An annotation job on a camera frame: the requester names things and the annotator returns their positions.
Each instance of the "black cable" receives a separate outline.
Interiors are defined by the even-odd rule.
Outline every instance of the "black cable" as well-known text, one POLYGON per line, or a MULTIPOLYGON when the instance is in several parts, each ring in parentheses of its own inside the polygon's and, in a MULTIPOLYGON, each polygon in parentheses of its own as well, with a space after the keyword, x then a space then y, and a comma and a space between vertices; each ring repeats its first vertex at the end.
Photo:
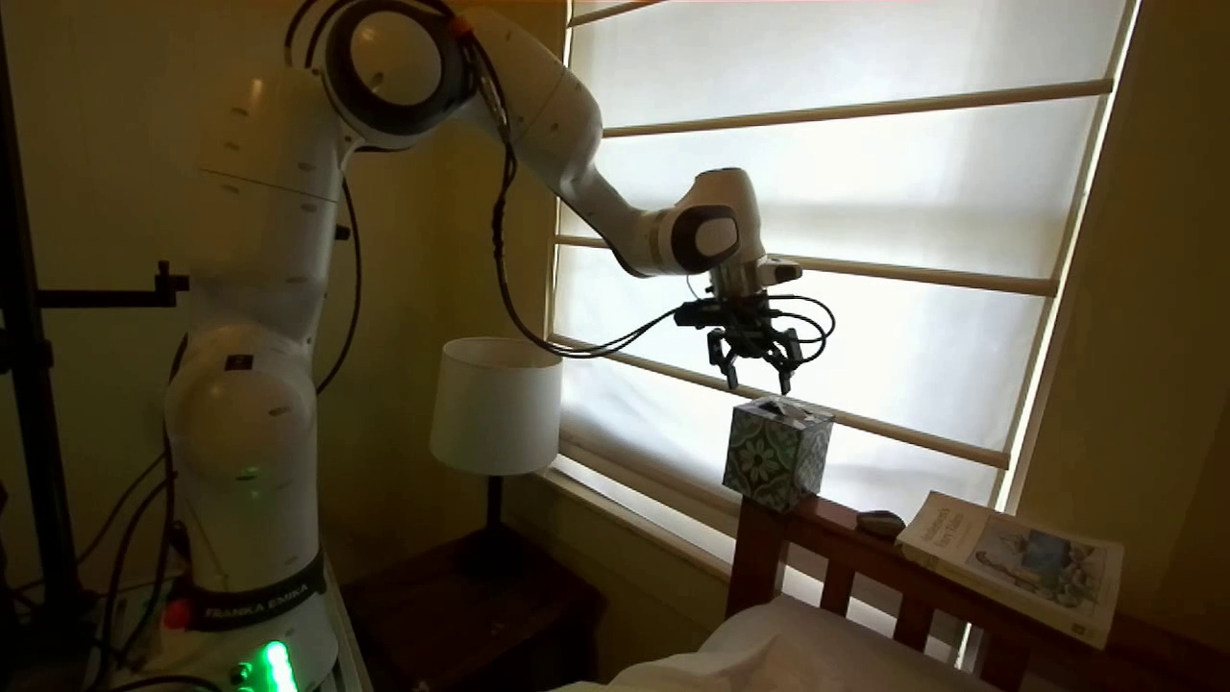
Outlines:
POLYGON ((496 266, 496 290, 499 290, 503 314, 516 323, 516 331, 526 344, 534 344, 538 349, 547 349, 552 359, 611 359, 611 354, 626 349, 646 331, 663 323, 671 312, 661 312, 656 320, 649 320, 649 323, 640 323, 640 326, 634 326, 634 331, 626 331, 626 334, 620 334, 611 344, 598 344, 598 348, 551 344, 538 331, 531 331, 526 320, 519 314, 519 307, 512 299, 512 284, 506 284, 506 262, 503 262, 503 212, 506 212, 512 183, 519 172, 519 159, 516 159, 516 147, 512 147, 512 117, 506 117, 503 84, 499 84, 499 75, 496 75, 489 51, 480 42, 465 42, 462 56, 465 56, 465 62, 471 65, 471 75, 480 80, 480 99, 489 106, 492 121, 496 121, 496 130, 499 130, 499 147, 503 147, 499 193, 492 200, 492 266, 496 266))
POLYGON ((171 457, 169 457, 169 444, 165 444, 165 454, 162 454, 162 471, 165 471, 165 476, 162 476, 165 494, 162 494, 162 544, 159 544, 152 589, 147 598, 141 619, 132 628, 132 635, 118 646, 118 662, 132 659, 132 650, 137 646, 141 631, 152 625, 152 612, 162 603, 162 580, 165 580, 165 571, 169 571, 169 548, 171 548, 171 530, 177 530, 177 487, 171 487, 177 471, 171 471, 171 457))
POLYGON ((319 47, 319 36, 335 22, 335 16, 347 7, 347 0, 335 0, 311 29, 311 38, 307 38, 307 56, 303 56, 303 65, 316 62, 316 47, 319 47))
POLYGON ((352 193, 350 193, 347 177, 342 177, 342 195, 347 195, 347 215, 350 215, 350 259, 352 259, 350 323, 347 323, 347 338, 342 338, 335 366, 316 384, 316 395, 321 395, 329 389, 329 380, 337 379, 337 370, 347 366, 352 334, 357 334, 357 314, 361 314, 361 230, 357 230, 352 193))
POLYGON ((27 614, 37 612, 37 603, 22 589, 7 589, 7 608, 22 608, 27 614))
POLYGON ((430 3, 442 16, 453 16, 453 7, 446 0, 423 0, 423 3, 430 3))
POLYGON ((835 312, 835 307, 826 307, 822 299, 813 299, 813 295, 801 295, 801 294, 784 294, 784 295, 767 295, 767 299, 774 299, 774 304, 788 304, 788 299, 794 299, 794 304, 811 304, 811 307, 818 307, 818 312, 826 314, 826 326, 822 326, 818 320, 801 314, 801 312, 774 312, 774 314, 780 314, 780 320, 801 320, 801 323, 808 323, 808 326, 813 331, 813 338, 801 338, 801 344, 811 344, 811 348, 813 348, 804 361, 822 359, 826 344, 830 344, 830 338, 835 338, 835 331, 838 331, 838 312, 835 312))
POLYGON ((132 512, 125 529, 123 529, 123 539, 118 539, 118 549, 114 549, 114 562, 111 562, 111 580, 109 580, 109 598, 102 598, 102 625, 101 625, 101 667, 97 667, 97 676, 88 689, 102 689, 109 672, 111 672, 111 628, 114 628, 114 598, 118 598, 118 580, 123 580, 123 567, 125 567, 125 549, 132 549, 132 539, 137 535, 137 523, 141 517, 148 512, 148 504, 159 500, 159 494, 169 494, 169 481, 152 485, 141 504, 132 512))
POLYGON ((141 481, 162 466, 165 454, 159 454, 134 481, 125 481, 125 487, 118 494, 118 500, 111 504, 102 529, 88 539, 88 548, 82 549, 75 567, 83 567, 102 539, 111 535, 111 523, 123 517, 123 504, 141 487, 141 481))
POLYGON ((292 16, 292 22, 285 29, 285 38, 279 38, 279 51, 285 51, 285 65, 297 65, 297 36, 298 36, 298 22, 303 16, 311 11, 316 0, 303 0, 292 16))

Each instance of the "small box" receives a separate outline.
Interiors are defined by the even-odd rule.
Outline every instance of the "small box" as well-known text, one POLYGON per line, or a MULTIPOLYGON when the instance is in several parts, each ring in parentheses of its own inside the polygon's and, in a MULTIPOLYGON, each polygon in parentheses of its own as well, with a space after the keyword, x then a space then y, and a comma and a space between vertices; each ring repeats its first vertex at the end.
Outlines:
POLYGON ((801 508, 818 494, 835 414, 794 399, 735 408, 722 485, 774 512, 801 508))

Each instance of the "window blind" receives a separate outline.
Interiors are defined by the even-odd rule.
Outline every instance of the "window blind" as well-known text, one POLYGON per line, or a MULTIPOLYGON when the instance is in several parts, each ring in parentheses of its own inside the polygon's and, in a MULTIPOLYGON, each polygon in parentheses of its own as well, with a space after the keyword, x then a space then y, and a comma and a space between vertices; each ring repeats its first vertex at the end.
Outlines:
MULTIPOLYGON (((822 494, 913 517, 930 487, 991 504, 1039 372, 1109 117, 1135 0, 574 0, 570 70, 608 124, 598 170, 669 207, 743 166, 780 294, 838 334, 792 395, 835 411, 822 494)), ((708 277, 626 277, 562 207, 552 334, 605 344, 697 299, 708 277)), ((669 504, 729 512, 729 411, 775 391, 656 326, 565 366, 565 454, 669 504)))

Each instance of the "lamp shade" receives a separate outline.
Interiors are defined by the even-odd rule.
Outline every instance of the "lamp shade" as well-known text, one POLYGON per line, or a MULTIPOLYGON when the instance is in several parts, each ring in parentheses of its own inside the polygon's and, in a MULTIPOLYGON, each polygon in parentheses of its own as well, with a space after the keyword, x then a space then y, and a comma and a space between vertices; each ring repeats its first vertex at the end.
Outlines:
POLYGON ((433 384, 430 454, 465 473, 538 473, 558 454, 562 361, 523 338, 453 338, 433 384))

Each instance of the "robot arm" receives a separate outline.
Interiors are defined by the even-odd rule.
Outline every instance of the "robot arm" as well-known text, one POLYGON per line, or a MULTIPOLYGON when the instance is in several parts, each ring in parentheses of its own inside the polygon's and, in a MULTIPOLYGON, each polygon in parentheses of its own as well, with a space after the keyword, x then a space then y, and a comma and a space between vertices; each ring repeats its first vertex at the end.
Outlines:
POLYGON ((590 163, 605 138, 590 94, 496 11, 350 3, 329 22, 319 75, 335 111, 361 143, 384 152, 408 147, 448 111, 478 111, 626 275, 712 275, 712 299, 681 307, 676 323, 712 331, 712 361, 729 389, 735 359, 766 359, 788 391, 804 354, 792 331, 774 326, 766 284, 792 282, 801 268, 766 262, 758 200, 743 170, 703 170, 663 212, 626 204, 590 163))
POLYGON ((699 172, 663 212, 629 207, 590 166, 594 99, 489 11, 337 0, 316 36, 328 51, 319 62, 307 51, 311 70, 256 75, 205 124, 187 243, 196 323, 165 391, 187 576, 169 589, 148 659, 118 682, 187 672, 221 685, 264 644, 287 646, 307 689, 337 662, 316 530, 311 344, 342 170, 361 147, 402 152, 448 117, 478 117, 626 275, 712 275, 712 299, 683 304, 676 323, 712 331, 712 361, 729 384, 735 359, 774 361, 784 384, 808 361, 801 338, 774 326, 766 284, 792 268, 766 262, 743 170, 699 172))
POLYGON ((629 207, 590 166, 605 124, 590 94, 496 11, 350 3, 319 65, 329 106, 364 147, 394 152, 453 111, 478 111, 590 230, 626 275, 699 275, 739 248, 712 188, 671 212, 629 207))

